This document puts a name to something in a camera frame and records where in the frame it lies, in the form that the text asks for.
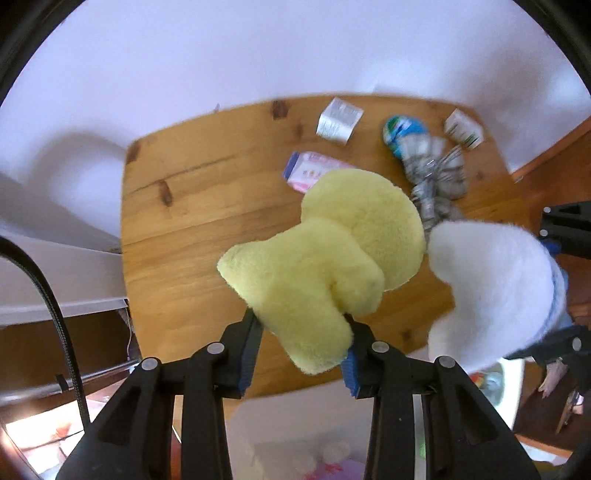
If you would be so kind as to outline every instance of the yellow plush toy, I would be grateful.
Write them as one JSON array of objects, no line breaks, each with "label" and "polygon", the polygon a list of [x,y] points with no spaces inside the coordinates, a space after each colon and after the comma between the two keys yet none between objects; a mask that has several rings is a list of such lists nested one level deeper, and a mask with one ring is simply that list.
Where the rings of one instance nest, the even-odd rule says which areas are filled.
[{"label": "yellow plush toy", "polygon": [[306,193],[301,223],[235,245],[217,269],[307,374],[343,361],[353,341],[344,313],[365,315],[407,282],[425,251],[409,198],[376,173],[333,170]]}]

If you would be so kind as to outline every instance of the wooden table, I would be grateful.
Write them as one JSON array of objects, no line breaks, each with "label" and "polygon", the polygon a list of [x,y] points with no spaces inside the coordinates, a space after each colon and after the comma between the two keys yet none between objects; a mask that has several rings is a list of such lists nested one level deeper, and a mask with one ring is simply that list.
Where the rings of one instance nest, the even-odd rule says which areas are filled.
[{"label": "wooden table", "polygon": [[[125,283],[144,356],[190,356],[242,318],[243,301],[216,271],[232,245],[266,239],[299,222],[302,195],[281,176],[291,153],[317,151],[376,171],[410,192],[401,165],[382,143],[394,114],[420,118],[434,135],[456,107],[389,96],[344,96],[365,110],[346,146],[316,136],[332,96],[259,103],[189,120],[135,142],[126,159],[122,246]],[[468,114],[478,119],[469,109]],[[469,218],[528,225],[524,202],[488,139],[465,154]],[[451,309],[449,288],[426,261],[406,285],[384,295],[362,320],[377,338],[410,352],[425,345],[431,323]],[[249,397],[339,378],[339,369],[302,374],[265,332]]]}]

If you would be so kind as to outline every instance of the screw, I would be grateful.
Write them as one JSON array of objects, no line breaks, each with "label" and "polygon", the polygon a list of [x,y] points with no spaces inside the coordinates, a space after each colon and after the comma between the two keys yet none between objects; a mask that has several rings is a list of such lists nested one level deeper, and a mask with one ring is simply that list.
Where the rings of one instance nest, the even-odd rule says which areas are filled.
[{"label": "screw", "polygon": [[377,341],[371,344],[371,349],[376,353],[386,353],[390,346],[386,342]]},{"label": "screw", "polygon": [[213,342],[207,346],[207,353],[210,353],[212,355],[218,355],[218,354],[222,353],[225,348],[226,347],[224,346],[223,343]]},{"label": "screw", "polygon": [[153,357],[147,358],[142,362],[142,369],[153,370],[158,366],[158,360]]},{"label": "screw", "polygon": [[445,368],[453,368],[456,366],[456,361],[447,355],[443,355],[439,357],[439,365]]}]

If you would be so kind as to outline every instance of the metal rod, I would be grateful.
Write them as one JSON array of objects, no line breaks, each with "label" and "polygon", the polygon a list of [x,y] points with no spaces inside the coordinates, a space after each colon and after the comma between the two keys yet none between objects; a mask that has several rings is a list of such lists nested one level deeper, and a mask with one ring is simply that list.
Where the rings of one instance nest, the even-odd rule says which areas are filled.
[{"label": "metal rod", "polygon": [[[82,383],[87,384],[92,382],[93,380],[98,380],[99,378],[107,377],[108,375],[115,375],[124,370],[130,369],[131,367],[135,367],[139,364],[139,360],[133,359],[128,360],[122,364],[115,365],[114,367],[105,368],[103,370],[98,370],[97,372],[82,375]],[[72,389],[72,380],[68,378],[66,380],[68,384],[68,389]],[[61,393],[60,385],[55,383],[50,383],[47,385],[40,385],[38,387],[30,387],[30,388],[22,388],[20,390],[6,390],[0,391],[0,407],[5,407],[7,405],[11,405],[14,403],[19,403],[26,400],[32,400],[34,398],[44,398],[49,397],[51,395],[57,395]]]}]

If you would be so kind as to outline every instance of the pink package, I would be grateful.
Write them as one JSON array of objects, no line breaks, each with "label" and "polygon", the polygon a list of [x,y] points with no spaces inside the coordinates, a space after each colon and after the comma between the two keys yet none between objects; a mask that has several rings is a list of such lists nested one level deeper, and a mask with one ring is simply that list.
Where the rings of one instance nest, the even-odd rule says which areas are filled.
[{"label": "pink package", "polygon": [[306,193],[322,175],[339,168],[355,167],[316,152],[293,152],[283,171],[283,177],[294,190]]}]

